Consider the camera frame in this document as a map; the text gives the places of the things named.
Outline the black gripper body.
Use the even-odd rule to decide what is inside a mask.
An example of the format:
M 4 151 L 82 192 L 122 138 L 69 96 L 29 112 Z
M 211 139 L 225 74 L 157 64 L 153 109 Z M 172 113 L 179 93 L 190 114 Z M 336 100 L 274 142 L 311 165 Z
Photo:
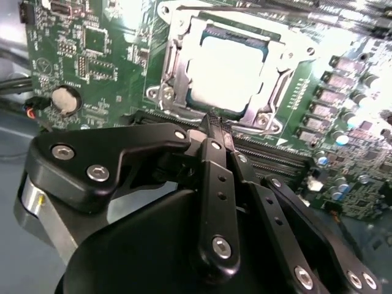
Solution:
M 238 213 L 241 263 L 222 284 L 197 265 L 200 199 L 171 192 L 93 233 L 70 259 L 61 293 L 306 293 L 288 277 L 258 216 Z

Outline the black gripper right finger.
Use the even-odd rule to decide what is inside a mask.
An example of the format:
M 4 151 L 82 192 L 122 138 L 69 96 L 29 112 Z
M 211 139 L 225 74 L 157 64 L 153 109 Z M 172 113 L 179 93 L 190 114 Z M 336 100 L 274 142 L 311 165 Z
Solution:
M 368 267 L 280 179 L 255 174 L 232 139 L 232 127 L 220 121 L 233 171 L 250 201 L 251 216 L 261 232 L 251 240 L 266 241 L 271 258 L 255 269 L 270 293 L 381 293 L 382 285 Z

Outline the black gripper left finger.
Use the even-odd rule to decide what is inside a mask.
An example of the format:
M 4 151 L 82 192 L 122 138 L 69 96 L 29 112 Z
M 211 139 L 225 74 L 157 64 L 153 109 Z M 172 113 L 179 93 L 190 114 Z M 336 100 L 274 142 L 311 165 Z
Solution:
M 169 122 L 46 132 L 29 146 L 15 202 L 68 265 L 93 233 L 171 192 L 200 199 L 196 259 L 207 281 L 229 281 L 241 263 L 231 151 L 220 120 L 199 130 Z

